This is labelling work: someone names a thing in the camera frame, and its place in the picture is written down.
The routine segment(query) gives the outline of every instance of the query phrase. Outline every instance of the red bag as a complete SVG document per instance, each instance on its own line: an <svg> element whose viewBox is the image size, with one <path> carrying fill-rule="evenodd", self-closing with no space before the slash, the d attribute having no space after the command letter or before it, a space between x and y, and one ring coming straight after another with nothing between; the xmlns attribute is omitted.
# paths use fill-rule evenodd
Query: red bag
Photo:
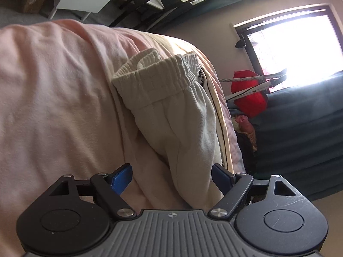
<svg viewBox="0 0 343 257"><path fill-rule="evenodd" d="M234 78L252 77L258 76L256 73L250 70L241 70L235 72ZM258 80L249 81L236 81L231 84L231 93L236 93L238 91L255 87L258 85ZM267 108L268 98L265 94L258 92L250 94L244 98L234 100L239 109L244 112L249 118L253 118L260 114Z"/></svg>

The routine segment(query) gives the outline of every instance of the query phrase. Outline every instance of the pink blanket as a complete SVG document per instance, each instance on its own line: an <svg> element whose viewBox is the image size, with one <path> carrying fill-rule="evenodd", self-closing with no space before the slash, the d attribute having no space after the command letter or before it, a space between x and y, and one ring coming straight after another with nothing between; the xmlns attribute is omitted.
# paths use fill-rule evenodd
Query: pink blanket
<svg viewBox="0 0 343 257"><path fill-rule="evenodd" d="M130 57L155 47L163 58L196 51L215 79L235 172L241 152L215 71L191 44L129 29L58 20L0 30L0 256L20 256L15 223L63 174L87 179L125 162L134 169L123 198L141 208L182 209L168 166L127 109L116 109L110 79Z"/></svg>

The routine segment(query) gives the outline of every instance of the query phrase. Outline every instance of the white table leg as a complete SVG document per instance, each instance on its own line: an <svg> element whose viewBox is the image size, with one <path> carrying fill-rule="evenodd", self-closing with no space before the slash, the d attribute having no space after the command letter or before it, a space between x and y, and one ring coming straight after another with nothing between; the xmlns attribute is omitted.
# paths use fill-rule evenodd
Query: white table leg
<svg viewBox="0 0 343 257"><path fill-rule="evenodd" d="M54 7L53 10L50 12L48 18L49 18L50 20L52 20L52 18L54 18L54 15L56 14L56 12L57 12L57 8Z"/></svg>
<svg viewBox="0 0 343 257"><path fill-rule="evenodd" d="M83 17L81 18L82 21L85 21L87 17L89 17L89 15L91 14L91 12L86 12Z"/></svg>

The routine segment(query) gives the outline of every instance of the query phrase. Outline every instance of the beige wall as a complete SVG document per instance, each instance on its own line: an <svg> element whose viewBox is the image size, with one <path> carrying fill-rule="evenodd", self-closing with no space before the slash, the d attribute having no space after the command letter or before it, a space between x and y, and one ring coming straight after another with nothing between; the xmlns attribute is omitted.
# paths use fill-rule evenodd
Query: beige wall
<svg viewBox="0 0 343 257"><path fill-rule="evenodd" d="M236 70L253 70L245 49L236 49L239 40L230 23L238 23L289 8L330 4L343 20L342 0L245 0L219 10L208 12L174 27L164 34L189 41L211 61L219 78L231 78ZM230 84L223 83L225 94Z"/></svg>
<svg viewBox="0 0 343 257"><path fill-rule="evenodd" d="M314 201L329 223L329 233L320 253L324 257L342 256L343 239L343 191Z"/></svg>

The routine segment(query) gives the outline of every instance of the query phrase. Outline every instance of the black round disc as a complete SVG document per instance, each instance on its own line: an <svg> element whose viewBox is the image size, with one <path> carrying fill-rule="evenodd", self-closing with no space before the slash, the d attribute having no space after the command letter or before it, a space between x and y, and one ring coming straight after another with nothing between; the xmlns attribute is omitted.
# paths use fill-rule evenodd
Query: black round disc
<svg viewBox="0 0 343 257"><path fill-rule="evenodd" d="M275 255L319 249L328 232L320 211L296 196L274 196L248 205L236 216L235 228L247 243Z"/></svg>
<svg viewBox="0 0 343 257"><path fill-rule="evenodd" d="M265 215L265 225L277 232L294 232L304 225L302 216L290 210L274 210Z"/></svg>
<svg viewBox="0 0 343 257"><path fill-rule="evenodd" d="M38 255L72 255L97 244L109 229L105 211L82 200L51 196L32 204L17 221L17 234L25 249Z"/></svg>

